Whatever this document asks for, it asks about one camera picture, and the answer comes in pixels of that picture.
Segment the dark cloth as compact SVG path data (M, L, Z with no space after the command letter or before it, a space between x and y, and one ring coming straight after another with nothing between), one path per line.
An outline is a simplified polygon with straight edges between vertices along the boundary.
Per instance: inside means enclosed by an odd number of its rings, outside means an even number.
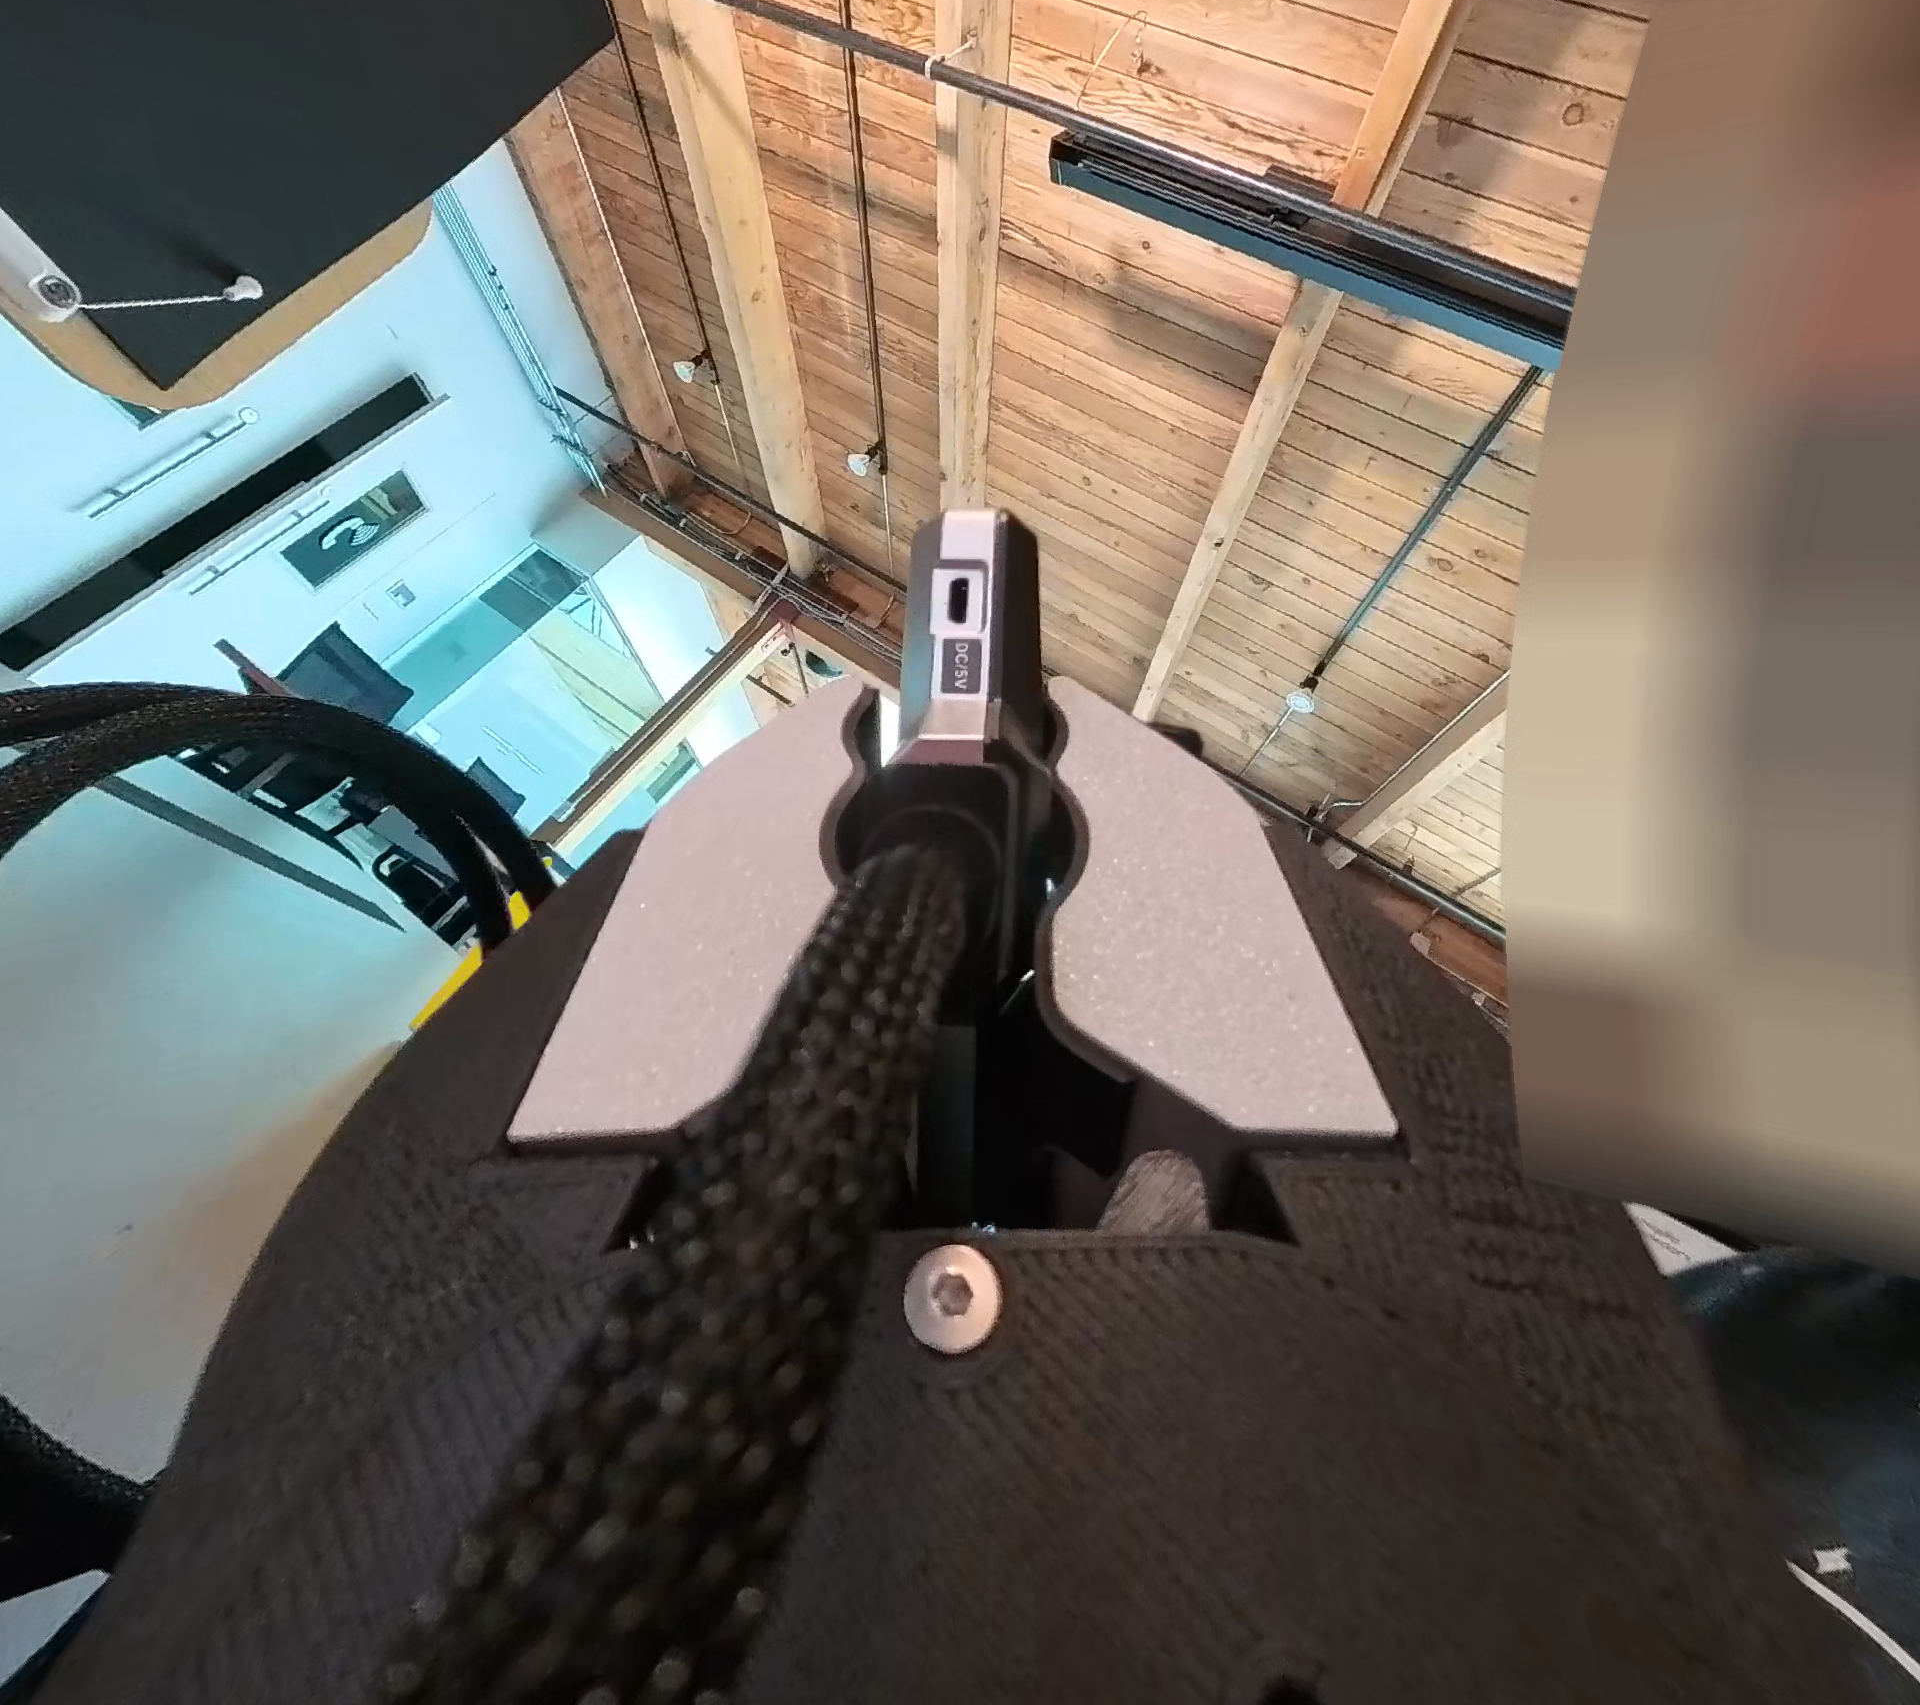
M1919 1281L1629 1206L1797 1583L1874 1702L1919 1700Z

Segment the yellow box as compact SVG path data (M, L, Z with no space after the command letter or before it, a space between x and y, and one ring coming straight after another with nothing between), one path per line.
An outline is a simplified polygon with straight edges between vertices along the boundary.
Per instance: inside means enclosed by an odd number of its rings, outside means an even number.
M521 926L528 925L528 920L531 920L531 916L533 916L531 907L528 907L528 903L527 903L527 898L524 898L524 892L521 892L521 890L510 892L510 895L509 895L509 900L506 900L506 907L509 907L510 935L517 935L517 930L518 930ZM447 979L433 991L433 994L422 1002L422 1007L413 1015L413 1018L411 1018L411 1023L409 1023L409 1029L411 1029L411 1031L421 1031L421 1026L425 1026L425 1025L444 1007L444 1002L447 1002L451 997L455 997L455 994L469 982L469 979L470 979L474 972L481 972L481 971L483 971L483 966L485 966L485 963L486 963L486 957L488 957L486 948L485 948L483 944L474 943L474 944L456 961L456 965L453 966L453 971L451 971L451 972L447 975Z

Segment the dark wall sign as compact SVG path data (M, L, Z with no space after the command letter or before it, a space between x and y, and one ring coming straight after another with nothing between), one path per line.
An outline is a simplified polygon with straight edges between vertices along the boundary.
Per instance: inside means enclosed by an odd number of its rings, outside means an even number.
M406 470L375 482L280 547L280 559L311 589L322 589L393 540L425 513Z

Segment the black ceiling rod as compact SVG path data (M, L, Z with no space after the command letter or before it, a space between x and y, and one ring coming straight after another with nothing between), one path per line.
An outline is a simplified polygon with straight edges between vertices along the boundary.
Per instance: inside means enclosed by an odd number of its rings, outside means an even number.
M1283 217L1310 218L1350 233L1365 233L1376 227L1372 214L1352 207L1333 204L1329 197L1318 197L1275 176L1259 176L1213 156L1189 153L1058 98L975 73L957 61L915 53L912 48L842 24L826 15L806 13L782 0L702 2L775 23L799 37L850 53L858 61L872 61L908 73L931 86L1020 113L1056 130L1090 141L1105 150L1134 156L1170 178L1224 195L1236 203L1259 204Z

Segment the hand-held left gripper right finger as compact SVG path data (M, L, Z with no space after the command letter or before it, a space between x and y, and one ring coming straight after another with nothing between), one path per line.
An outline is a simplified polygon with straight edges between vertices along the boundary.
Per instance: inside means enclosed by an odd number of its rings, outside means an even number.
M1071 678L1056 780L1078 854L1043 1009L1127 1090L1128 1147L1387 1147L1387 1100L1268 840L1216 770Z

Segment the black panel with wooden frame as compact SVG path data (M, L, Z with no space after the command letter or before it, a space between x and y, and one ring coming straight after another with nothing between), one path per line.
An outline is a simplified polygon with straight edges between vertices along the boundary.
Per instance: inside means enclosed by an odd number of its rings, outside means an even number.
M227 396L422 240L433 197L612 43L609 0L3 0L4 211L91 301L4 335L110 399Z

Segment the black ceiling light track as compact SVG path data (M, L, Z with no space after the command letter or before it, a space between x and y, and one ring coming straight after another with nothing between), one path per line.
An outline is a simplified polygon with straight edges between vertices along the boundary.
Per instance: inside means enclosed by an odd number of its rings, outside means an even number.
M1553 373L1565 361L1574 305L1567 285L1401 228L1267 204L1071 132L1051 142L1048 172L1103 204L1522 365Z

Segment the dark office desk with chairs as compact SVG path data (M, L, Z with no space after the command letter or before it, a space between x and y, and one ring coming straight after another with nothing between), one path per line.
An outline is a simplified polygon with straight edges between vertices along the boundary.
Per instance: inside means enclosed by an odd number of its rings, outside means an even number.
M341 630L278 673L232 639L215 650L242 694L271 712L242 732L187 744L181 761L190 770L336 850L350 831L369 831L372 875L447 943L490 919L492 909L472 900L470 877L492 885L505 913L557 895L506 789L398 730L409 688Z

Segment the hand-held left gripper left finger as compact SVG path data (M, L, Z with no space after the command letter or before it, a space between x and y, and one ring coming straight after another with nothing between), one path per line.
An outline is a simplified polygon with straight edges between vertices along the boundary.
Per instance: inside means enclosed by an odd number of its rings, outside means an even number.
M814 691L653 817L506 1141L659 1143L739 1082L839 892L832 828L875 704L866 683Z

